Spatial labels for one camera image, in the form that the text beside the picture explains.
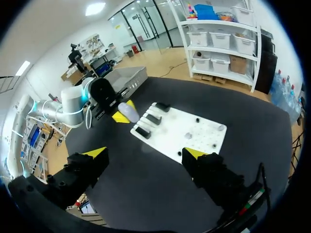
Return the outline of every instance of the water bottle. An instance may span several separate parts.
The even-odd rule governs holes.
[[[276,83],[275,91],[271,94],[271,102],[278,107],[280,107],[280,105],[283,104],[284,93],[287,93],[285,83],[286,83],[285,79],[282,79],[281,84]]]
[[[272,84],[271,84],[271,88],[269,91],[270,95],[273,95],[276,91],[276,88],[278,86],[278,84],[280,84],[282,82],[281,80],[281,70],[278,70],[278,73],[275,73],[273,80],[272,80]]]
[[[294,124],[300,115],[300,111],[297,110],[298,101],[295,98],[294,90],[291,90],[288,105],[289,105],[288,114],[290,115],[291,124]]]
[[[288,93],[291,92],[291,83],[290,83],[290,76],[287,75],[287,79],[286,79],[286,87],[287,87],[287,90],[288,90]]]

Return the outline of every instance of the plastic storage box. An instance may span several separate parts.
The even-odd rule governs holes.
[[[247,39],[245,37],[242,37],[241,35],[233,35],[237,50],[240,53],[253,55],[253,52],[255,50],[255,40]]]
[[[230,58],[228,54],[214,53],[211,56],[214,72],[228,73]]]
[[[192,57],[195,68],[198,70],[209,70],[210,65],[210,53],[205,51],[196,51],[195,54]]]
[[[104,78],[110,82],[115,92],[127,87],[128,92],[124,97],[128,98],[146,81],[148,76],[146,67],[125,67],[114,69]]]
[[[238,23],[255,27],[255,19],[253,11],[237,6],[233,6],[231,9]]]
[[[198,14],[198,20],[219,20],[212,6],[198,4],[194,8]]]
[[[230,47],[230,34],[224,30],[209,33],[212,37],[214,47],[228,50]]]
[[[188,32],[192,46],[207,46],[207,32]]]

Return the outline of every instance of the black cabinet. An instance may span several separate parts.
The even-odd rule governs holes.
[[[261,30],[261,60],[255,90],[268,94],[276,71],[277,56],[271,33]]]

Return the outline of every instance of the black table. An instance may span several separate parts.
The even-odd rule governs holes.
[[[282,196],[292,150],[286,112],[237,91],[162,78],[148,78],[131,99],[140,115],[153,102],[164,102],[226,125],[220,155],[228,168],[249,185],[263,162],[272,205]],[[86,194],[110,227],[200,233],[216,226],[221,207],[196,188],[181,164],[132,136],[133,124],[108,116],[94,124],[90,130],[71,130],[66,145],[69,154],[108,147],[110,165]],[[265,211],[264,204],[259,219]]]

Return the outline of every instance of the white storage bin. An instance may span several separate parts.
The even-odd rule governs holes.
[[[215,32],[209,33],[212,37],[212,41],[214,47],[222,48],[222,49],[229,49],[230,46],[230,34],[226,33],[224,30],[217,30]]]
[[[253,52],[255,50],[255,40],[247,39],[236,35],[233,36],[237,45],[238,52],[253,55]]]
[[[228,73],[230,58],[228,54],[214,53],[211,56],[214,72]]]
[[[253,11],[237,6],[233,6],[231,9],[239,23],[255,27]]]
[[[192,46],[207,46],[207,32],[188,32]]]
[[[203,51],[196,51],[193,55],[193,62],[194,66],[198,70],[209,70],[209,64],[210,64],[210,53],[209,52],[203,52]]]

